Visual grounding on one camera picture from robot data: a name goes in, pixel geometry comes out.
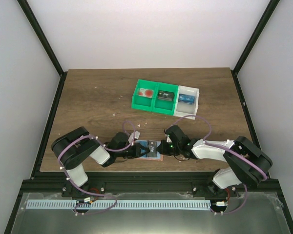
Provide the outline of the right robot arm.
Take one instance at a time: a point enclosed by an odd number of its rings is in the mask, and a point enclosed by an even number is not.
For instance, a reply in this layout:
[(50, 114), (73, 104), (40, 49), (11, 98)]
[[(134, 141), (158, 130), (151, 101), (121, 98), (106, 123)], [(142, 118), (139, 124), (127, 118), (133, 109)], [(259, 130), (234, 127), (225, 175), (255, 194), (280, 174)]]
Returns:
[(166, 156), (182, 155), (187, 159), (211, 159), (226, 162), (228, 167), (219, 169), (209, 183), (210, 190), (226, 189), (243, 184), (255, 189), (267, 180), (272, 160), (244, 136), (236, 140), (209, 141), (206, 138), (189, 138), (178, 125), (164, 130), (157, 151)]

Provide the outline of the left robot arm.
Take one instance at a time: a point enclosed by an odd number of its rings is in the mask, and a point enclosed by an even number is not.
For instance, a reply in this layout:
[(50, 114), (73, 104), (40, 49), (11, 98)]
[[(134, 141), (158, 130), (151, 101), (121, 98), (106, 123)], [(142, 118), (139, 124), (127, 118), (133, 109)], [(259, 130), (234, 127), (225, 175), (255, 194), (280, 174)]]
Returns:
[(118, 132), (111, 141), (101, 144), (85, 127), (79, 127), (56, 139), (51, 150), (67, 180), (81, 193), (90, 195), (83, 162), (90, 157), (102, 167), (108, 167), (119, 157), (136, 159), (147, 155), (150, 149), (136, 142), (136, 133)]

